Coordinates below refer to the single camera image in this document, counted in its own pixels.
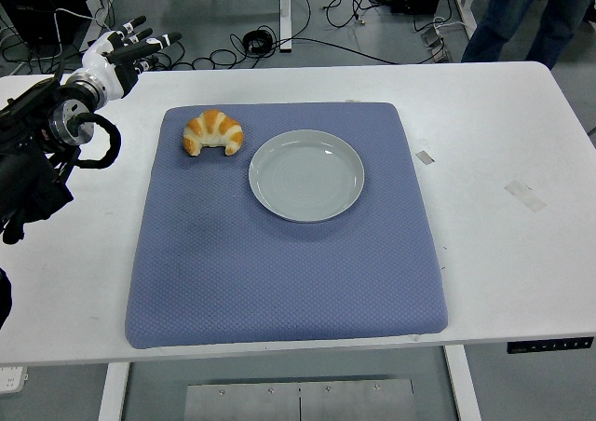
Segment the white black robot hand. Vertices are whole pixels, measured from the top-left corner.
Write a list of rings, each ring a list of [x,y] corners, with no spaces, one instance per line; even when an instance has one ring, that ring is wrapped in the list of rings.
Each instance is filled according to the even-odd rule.
[[[69,78],[94,95],[97,108],[127,96],[138,76],[150,69],[149,58],[182,39],[179,32],[153,35],[151,28],[138,32],[145,22],[146,17],[140,16],[100,35]]]

